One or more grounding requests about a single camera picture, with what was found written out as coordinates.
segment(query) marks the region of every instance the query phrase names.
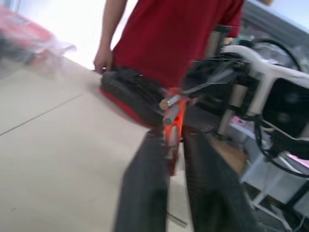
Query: hand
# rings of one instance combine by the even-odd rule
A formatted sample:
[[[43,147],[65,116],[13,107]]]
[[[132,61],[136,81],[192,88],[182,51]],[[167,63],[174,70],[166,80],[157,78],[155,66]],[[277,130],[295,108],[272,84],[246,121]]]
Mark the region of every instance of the hand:
[[[110,71],[112,68],[112,51],[110,48],[99,48],[93,61],[95,71],[103,74],[104,71]]]

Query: tile grout line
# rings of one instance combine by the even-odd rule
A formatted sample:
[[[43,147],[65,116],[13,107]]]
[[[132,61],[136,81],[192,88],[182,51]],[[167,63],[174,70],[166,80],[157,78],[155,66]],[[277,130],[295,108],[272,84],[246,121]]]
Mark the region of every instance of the tile grout line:
[[[59,108],[59,107],[65,105],[66,103],[69,103],[69,102],[71,102],[72,100],[75,100],[75,99],[81,97],[81,96],[84,95],[84,94],[85,94],[85,93],[81,93],[81,94],[77,95],[76,97],[71,98],[71,99],[69,99],[69,100],[67,100],[67,101],[65,101],[65,102],[63,102],[63,103],[61,103],[61,104],[55,106],[54,108],[51,108],[50,110],[47,110],[47,111],[45,111],[45,112],[43,112],[43,113],[41,113],[41,114],[39,114],[39,115],[37,115],[37,116],[35,116],[35,117],[33,117],[33,118],[31,118],[31,119],[29,119],[29,120],[23,122],[23,123],[21,123],[21,124],[15,126],[15,127],[13,127],[13,128],[11,128],[11,129],[9,129],[9,130],[7,130],[7,131],[1,133],[0,136],[4,135],[4,134],[6,134],[6,133],[8,133],[8,132],[10,132],[10,131],[12,131],[12,130],[15,130],[16,128],[19,128],[19,127],[25,125],[26,123],[31,122],[32,120],[35,120],[36,118],[39,118],[39,117],[41,117],[41,116],[43,116],[43,115],[45,115],[45,114],[47,114],[47,113],[49,113],[49,112],[51,112],[51,111],[57,109],[57,108]]]

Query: plastic bag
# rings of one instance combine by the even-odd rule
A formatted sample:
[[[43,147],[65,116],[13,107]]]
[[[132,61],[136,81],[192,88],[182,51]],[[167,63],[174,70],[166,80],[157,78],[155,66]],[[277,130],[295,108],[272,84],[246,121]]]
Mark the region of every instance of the plastic bag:
[[[40,25],[0,6],[0,72],[9,64],[14,69],[16,64],[43,61],[61,65],[62,56],[73,49],[74,45],[59,41]]]

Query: wooden board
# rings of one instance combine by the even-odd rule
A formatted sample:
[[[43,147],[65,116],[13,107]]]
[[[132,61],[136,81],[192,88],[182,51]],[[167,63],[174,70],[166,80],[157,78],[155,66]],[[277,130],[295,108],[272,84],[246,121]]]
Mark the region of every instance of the wooden board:
[[[247,156],[241,151],[223,141],[212,139],[211,143],[217,152],[222,156],[228,165],[238,174],[241,175],[245,165]]]

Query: red shirt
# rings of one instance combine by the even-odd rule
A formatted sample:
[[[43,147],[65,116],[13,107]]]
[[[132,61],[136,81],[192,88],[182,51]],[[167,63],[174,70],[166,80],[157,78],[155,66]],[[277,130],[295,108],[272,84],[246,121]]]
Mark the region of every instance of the red shirt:
[[[113,51],[116,66],[130,67],[164,87],[178,87],[204,56],[217,25],[237,37],[244,0],[139,0]]]

